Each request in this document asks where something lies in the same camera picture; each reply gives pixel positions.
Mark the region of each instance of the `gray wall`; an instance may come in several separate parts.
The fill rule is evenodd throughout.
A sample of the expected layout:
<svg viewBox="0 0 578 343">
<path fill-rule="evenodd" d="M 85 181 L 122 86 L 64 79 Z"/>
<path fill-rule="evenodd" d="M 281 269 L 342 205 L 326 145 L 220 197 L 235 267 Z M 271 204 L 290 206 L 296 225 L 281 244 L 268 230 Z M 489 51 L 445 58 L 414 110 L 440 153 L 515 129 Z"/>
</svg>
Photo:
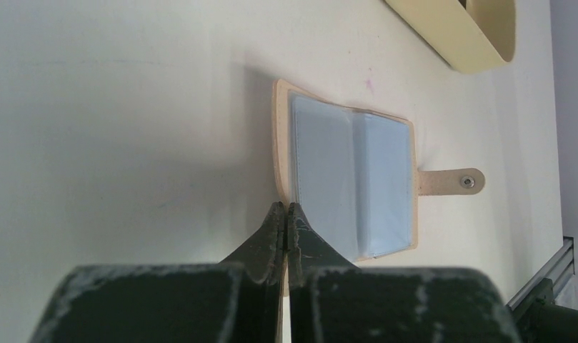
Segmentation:
<svg viewBox="0 0 578 343">
<path fill-rule="evenodd" d="M 575 238 L 578 288 L 578 0 L 551 7 L 562 222 L 564 235 Z"/>
</svg>

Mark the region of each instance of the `table surface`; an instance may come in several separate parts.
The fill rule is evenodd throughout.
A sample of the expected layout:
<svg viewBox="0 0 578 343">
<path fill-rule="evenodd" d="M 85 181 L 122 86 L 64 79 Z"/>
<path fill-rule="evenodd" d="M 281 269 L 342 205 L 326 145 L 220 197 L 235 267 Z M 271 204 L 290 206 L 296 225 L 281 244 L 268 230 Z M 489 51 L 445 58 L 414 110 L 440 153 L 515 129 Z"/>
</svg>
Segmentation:
<svg viewBox="0 0 578 343">
<path fill-rule="evenodd" d="M 362 266 L 466 266 L 507 301 L 562 244 L 549 2 L 517 2 L 504 68 L 453 70 L 383 1 L 0 0 L 0 342 L 77 264 L 217 262 L 278 199 L 271 85 L 415 125 L 422 170 L 486 189 L 419 200 L 419 247 Z"/>
</svg>

